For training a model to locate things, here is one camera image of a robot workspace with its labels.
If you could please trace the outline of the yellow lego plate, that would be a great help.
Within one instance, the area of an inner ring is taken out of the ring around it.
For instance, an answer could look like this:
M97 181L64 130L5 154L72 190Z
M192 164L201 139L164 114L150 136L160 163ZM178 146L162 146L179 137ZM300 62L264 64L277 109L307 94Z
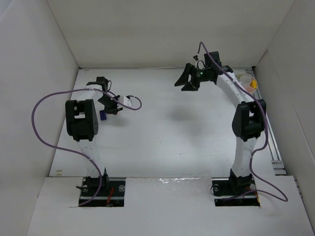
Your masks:
M253 89L257 89L258 85L257 85L257 81L256 80L252 80L251 83L249 84L249 86Z

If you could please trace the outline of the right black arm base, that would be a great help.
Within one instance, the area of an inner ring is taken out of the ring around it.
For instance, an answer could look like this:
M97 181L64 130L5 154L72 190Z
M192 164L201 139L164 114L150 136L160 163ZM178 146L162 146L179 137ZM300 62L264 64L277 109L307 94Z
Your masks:
M229 178L212 178L210 191L214 196L216 207L259 207L259 197L255 190L255 181L252 178L249 183L235 187Z

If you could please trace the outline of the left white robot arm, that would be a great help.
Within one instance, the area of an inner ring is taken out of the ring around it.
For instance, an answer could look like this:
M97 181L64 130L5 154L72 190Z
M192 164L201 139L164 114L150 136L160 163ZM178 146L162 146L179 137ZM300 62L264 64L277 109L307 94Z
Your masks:
M99 89L100 92L88 90L83 92L76 100L68 100L65 103L66 130L69 136L76 141L80 150L87 155L99 168L102 174L101 187L108 189L109 180L106 168L100 164L99 152L96 148L94 137L99 131L99 120L106 120L107 114L116 115L122 110L116 100L121 97L110 98L103 94L108 92L109 80L105 77L97 77L96 81L88 82L86 88ZM100 111L100 119L97 118L95 103L104 106Z

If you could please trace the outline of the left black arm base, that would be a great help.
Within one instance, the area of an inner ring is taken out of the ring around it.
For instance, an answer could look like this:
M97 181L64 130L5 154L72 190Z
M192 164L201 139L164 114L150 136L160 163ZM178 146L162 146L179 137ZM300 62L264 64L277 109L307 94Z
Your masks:
M123 207L125 203L126 179L110 177L106 184L102 184L98 194L91 200L99 186L99 178L84 178L80 190L80 207Z

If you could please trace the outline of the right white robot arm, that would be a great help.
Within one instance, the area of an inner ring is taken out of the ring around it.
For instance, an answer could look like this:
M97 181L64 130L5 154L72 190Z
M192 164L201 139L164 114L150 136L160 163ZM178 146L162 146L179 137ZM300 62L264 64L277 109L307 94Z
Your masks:
M232 131L236 136L234 163L227 180L213 180L213 194L219 196L238 196L245 193L253 183L250 161L258 138L265 130L263 115L266 102L255 101L236 78L233 70L222 66L218 52L193 57L194 63L187 63L176 87L183 91L197 91L202 82L211 81L219 87L235 107Z

